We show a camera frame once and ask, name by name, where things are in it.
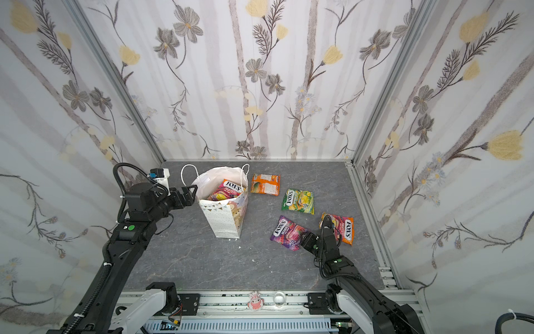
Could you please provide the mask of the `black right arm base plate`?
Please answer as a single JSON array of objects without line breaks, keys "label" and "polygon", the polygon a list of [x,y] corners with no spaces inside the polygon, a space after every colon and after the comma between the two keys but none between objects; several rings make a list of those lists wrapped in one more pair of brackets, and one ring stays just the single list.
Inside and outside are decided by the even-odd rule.
[{"label": "black right arm base plate", "polygon": [[346,290],[338,293],[332,290],[310,292],[305,307],[311,315],[351,315],[355,312],[366,315],[362,306]]}]

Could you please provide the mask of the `purple Fox's berries bag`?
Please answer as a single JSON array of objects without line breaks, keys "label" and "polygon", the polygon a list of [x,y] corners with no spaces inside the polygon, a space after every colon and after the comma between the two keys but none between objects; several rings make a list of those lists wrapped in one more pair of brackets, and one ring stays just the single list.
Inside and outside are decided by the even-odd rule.
[{"label": "purple Fox's berries bag", "polygon": [[281,244],[289,250],[298,251],[303,236],[308,232],[307,228],[294,223],[285,216],[280,216],[278,225],[273,231],[270,240]]}]

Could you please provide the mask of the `pink yellow Fox's candy bag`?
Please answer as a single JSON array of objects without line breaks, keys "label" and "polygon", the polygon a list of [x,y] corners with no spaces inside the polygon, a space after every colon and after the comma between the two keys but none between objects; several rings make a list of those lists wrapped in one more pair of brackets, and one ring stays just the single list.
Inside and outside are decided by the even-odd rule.
[{"label": "pink yellow Fox's candy bag", "polygon": [[227,179],[218,186],[214,193],[208,196],[207,200],[218,202],[239,197],[244,192],[244,188]]}]

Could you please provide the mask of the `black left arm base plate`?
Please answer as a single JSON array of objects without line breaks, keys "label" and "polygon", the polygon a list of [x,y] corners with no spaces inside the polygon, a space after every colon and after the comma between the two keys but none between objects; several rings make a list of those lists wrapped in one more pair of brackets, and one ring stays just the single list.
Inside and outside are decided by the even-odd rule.
[{"label": "black left arm base plate", "polygon": [[178,315],[196,316],[200,305],[200,294],[178,294],[180,306]]}]

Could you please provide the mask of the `white cartoon paper bag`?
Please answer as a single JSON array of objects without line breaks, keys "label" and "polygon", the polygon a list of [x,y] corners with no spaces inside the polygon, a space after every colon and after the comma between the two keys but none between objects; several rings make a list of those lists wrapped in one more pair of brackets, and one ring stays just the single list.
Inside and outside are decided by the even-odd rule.
[{"label": "white cartoon paper bag", "polygon": [[[250,165],[244,164],[241,167],[220,166],[200,174],[195,165],[186,164],[180,172],[183,185],[186,185],[184,171],[188,167],[193,168],[196,172],[196,179],[191,184],[198,186],[196,200],[214,235],[217,238],[239,239],[248,207]],[[218,202],[207,200],[208,196],[217,190],[224,179],[241,185],[244,192],[239,197],[228,200]]]}]

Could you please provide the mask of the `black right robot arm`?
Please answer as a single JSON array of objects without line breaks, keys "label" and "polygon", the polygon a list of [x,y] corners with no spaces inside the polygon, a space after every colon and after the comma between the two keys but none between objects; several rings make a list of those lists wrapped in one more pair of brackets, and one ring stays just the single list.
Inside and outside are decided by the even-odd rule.
[{"label": "black right robot arm", "polygon": [[314,256],[332,313],[345,313],[363,333],[423,333],[418,314],[408,304],[400,305],[379,292],[346,256],[340,253],[335,225],[330,216],[320,232],[303,235],[302,247]]}]

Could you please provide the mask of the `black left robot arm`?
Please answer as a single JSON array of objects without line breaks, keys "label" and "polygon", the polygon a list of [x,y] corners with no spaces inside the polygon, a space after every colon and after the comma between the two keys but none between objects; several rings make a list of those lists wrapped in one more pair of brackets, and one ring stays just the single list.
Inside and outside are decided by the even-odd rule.
[{"label": "black left robot arm", "polygon": [[135,264],[157,233],[157,224],[173,210],[192,206],[197,185],[181,189],[164,184],[162,168],[149,173],[130,163],[113,167],[122,196],[117,227],[102,248],[103,261],[93,282],[57,333],[112,333],[116,303]]}]

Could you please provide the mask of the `red orange Fox's candy bag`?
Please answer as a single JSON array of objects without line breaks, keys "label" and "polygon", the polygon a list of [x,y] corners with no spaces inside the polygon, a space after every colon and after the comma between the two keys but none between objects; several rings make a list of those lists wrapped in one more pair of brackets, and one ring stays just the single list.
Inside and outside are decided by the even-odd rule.
[{"label": "red orange Fox's candy bag", "polygon": [[328,214],[324,212],[321,216],[319,227],[322,226],[322,221],[329,216],[334,225],[334,234],[338,243],[343,242],[348,245],[353,245],[355,236],[354,219],[352,217],[343,217],[335,214]]}]

